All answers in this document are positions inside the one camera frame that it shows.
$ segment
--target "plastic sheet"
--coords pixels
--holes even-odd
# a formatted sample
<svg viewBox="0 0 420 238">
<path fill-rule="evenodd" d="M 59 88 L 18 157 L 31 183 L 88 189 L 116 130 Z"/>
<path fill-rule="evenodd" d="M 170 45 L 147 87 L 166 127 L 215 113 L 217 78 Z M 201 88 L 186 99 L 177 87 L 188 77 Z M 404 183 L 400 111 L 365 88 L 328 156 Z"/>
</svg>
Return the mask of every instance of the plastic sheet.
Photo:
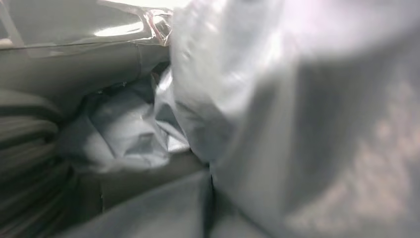
<svg viewBox="0 0 420 238">
<path fill-rule="evenodd" d="M 172 8 L 168 1 L 152 0 L 2 0 L 0 46 L 84 45 L 84 50 L 117 42 L 167 46 Z"/>
<path fill-rule="evenodd" d="M 157 77 L 88 97 L 60 135 L 60 154 L 79 172 L 102 174 L 163 167 L 171 155 L 189 150 L 173 113 L 171 78 L 156 86 Z"/>
<path fill-rule="evenodd" d="M 215 190 L 267 237 L 417 236 L 419 7 L 195 0 L 175 11 L 179 123 Z"/>
</svg>

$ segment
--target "crumpled plastic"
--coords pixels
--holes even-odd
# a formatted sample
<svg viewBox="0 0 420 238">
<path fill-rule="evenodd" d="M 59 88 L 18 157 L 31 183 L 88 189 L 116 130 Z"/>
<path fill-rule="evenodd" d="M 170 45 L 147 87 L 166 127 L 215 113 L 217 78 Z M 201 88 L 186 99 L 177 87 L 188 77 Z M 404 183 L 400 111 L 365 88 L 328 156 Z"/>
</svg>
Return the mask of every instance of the crumpled plastic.
<svg viewBox="0 0 420 238">
<path fill-rule="evenodd" d="M 173 114 L 171 77 L 156 86 L 157 78 L 89 96 L 61 133 L 60 154 L 79 172 L 102 174 L 162 167 L 172 154 L 189 150 Z"/>
</svg>

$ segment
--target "shiny plastic wrap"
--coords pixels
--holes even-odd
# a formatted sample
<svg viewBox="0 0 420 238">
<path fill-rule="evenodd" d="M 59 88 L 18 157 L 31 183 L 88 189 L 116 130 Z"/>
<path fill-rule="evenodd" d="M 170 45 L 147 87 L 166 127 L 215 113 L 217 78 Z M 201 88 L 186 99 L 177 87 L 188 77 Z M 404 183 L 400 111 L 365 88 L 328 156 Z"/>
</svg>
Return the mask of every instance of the shiny plastic wrap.
<svg viewBox="0 0 420 238">
<path fill-rule="evenodd" d="M 176 115 L 236 211 L 211 237 L 418 236 L 419 7 L 194 0 L 174 12 Z"/>
<path fill-rule="evenodd" d="M 32 48 L 130 41 L 167 46 L 172 8 L 162 0 L 2 0 L 0 44 Z"/>
</svg>

